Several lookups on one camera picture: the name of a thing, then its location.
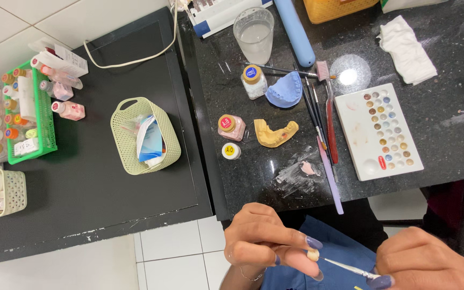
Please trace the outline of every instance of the red logo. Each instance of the red logo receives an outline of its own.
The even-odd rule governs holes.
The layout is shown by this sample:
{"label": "red logo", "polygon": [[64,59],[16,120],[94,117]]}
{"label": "red logo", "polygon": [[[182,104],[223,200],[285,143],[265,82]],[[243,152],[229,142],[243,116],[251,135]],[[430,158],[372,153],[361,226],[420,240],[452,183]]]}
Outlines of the red logo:
{"label": "red logo", "polygon": [[232,121],[229,117],[224,117],[221,119],[221,126],[223,128],[228,128],[232,125]]}
{"label": "red logo", "polygon": [[386,170],[386,161],[383,156],[379,156],[379,165],[383,170]]}

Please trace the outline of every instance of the bracelet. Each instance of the bracelet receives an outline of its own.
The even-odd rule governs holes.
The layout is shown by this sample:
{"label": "bracelet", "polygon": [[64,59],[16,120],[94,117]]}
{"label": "bracelet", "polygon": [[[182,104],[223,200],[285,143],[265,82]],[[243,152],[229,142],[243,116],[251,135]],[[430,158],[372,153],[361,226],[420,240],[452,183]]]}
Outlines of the bracelet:
{"label": "bracelet", "polygon": [[262,273],[261,273],[259,276],[257,276],[257,278],[255,278],[255,279],[250,279],[250,278],[248,278],[247,276],[245,276],[245,275],[243,274],[243,268],[242,268],[241,266],[239,266],[239,269],[241,270],[241,275],[243,275],[243,277],[247,278],[247,279],[250,280],[250,281],[257,281],[257,280],[259,280],[259,279],[262,277],[262,275],[264,275],[264,272],[266,272],[266,269],[267,269],[267,268],[264,268],[264,272],[262,272]]}

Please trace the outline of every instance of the red brush handle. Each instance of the red brush handle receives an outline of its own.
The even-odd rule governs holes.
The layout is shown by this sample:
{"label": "red brush handle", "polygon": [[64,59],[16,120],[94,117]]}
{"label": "red brush handle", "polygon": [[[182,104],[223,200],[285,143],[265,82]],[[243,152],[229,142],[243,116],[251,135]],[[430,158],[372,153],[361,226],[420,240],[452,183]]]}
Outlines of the red brush handle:
{"label": "red brush handle", "polygon": [[331,158],[334,164],[338,164],[338,148],[336,147],[336,133],[332,124],[332,102],[327,102],[327,137],[329,148],[331,149]]}

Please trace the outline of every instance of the orange container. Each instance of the orange container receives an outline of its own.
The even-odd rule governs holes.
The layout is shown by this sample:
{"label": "orange container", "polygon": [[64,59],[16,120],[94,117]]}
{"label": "orange container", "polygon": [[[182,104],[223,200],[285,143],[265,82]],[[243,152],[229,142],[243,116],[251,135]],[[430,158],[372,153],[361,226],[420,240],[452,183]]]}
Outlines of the orange container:
{"label": "orange container", "polygon": [[374,6],[379,0],[304,0],[307,15],[318,24]]}

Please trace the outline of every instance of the mixing palette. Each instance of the mixing palette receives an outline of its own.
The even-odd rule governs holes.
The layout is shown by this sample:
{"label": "mixing palette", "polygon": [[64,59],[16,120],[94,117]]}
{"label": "mixing palette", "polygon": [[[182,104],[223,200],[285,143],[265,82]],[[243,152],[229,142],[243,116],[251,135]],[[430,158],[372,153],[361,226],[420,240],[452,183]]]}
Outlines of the mixing palette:
{"label": "mixing palette", "polygon": [[360,181],[424,169],[392,84],[334,102]]}

